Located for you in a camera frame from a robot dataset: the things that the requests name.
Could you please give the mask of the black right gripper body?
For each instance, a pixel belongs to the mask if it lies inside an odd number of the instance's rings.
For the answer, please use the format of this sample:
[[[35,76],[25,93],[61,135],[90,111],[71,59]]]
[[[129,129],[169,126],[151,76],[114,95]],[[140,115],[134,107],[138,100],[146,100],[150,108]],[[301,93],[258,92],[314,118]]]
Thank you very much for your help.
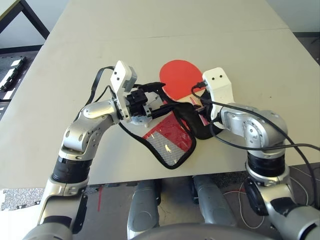
[[[213,109],[213,104],[208,101],[211,101],[211,95],[207,90],[205,90],[202,94],[202,97],[204,98],[204,100],[202,101],[202,105],[204,107],[204,116],[206,118],[210,118]]]

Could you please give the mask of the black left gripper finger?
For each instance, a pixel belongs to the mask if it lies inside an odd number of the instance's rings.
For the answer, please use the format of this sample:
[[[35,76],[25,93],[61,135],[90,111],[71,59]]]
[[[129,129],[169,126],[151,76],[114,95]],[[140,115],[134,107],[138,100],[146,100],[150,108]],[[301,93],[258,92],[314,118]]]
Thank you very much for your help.
[[[142,90],[144,93],[160,93],[163,92],[165,83],[162,82],[150,82],[146,84],[137,84],[136,88]]]
[[[169,112],[173,111],[178,105],[179,105],[178,103],[168,103],[168,104],[161,105],[160,108],[156,110],[150,110],[149,116],[152,119],[162,117],[168,114]]]

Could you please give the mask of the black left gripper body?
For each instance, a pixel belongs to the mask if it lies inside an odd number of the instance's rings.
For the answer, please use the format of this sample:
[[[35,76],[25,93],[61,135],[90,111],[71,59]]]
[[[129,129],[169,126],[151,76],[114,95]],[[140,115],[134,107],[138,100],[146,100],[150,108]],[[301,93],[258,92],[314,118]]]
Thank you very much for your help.
[[[151,109],[148,106],[148,98],[142,89],[132,91],[127,95],[128,110],[131,117],[151,117]]]

